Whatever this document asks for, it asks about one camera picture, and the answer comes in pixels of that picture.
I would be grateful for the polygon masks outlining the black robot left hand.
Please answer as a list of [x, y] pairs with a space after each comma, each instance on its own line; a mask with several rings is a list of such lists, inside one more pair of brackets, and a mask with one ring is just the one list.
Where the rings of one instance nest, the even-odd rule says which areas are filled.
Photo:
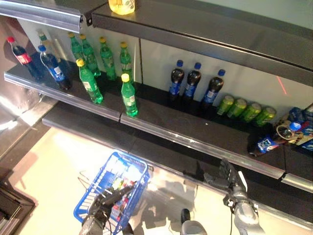
[[83, 222], [93, 216], [96, 220], [106, 223], [110, 217], [114, 204], [120, 201], [124, 195], [128, 195], [133, 189], [134, 186], [126, 186], [122, 189], [114, 190], [113, 192], [108, 190], [109, 193], [107, 194], [101, 193], [97, 195]]

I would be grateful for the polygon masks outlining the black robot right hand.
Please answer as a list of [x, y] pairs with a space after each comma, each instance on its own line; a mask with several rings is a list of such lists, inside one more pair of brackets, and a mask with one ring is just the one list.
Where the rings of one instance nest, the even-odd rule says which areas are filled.
[[230, 193], [238, 191], [244, 193], [247, 192], [246, 186], [244, 185], [239, 172], [227, 159], [221, 160], [218, 177], [211, 176], [207, 172], [205, 172], [203, 176], [206, 183], [216, 188]]

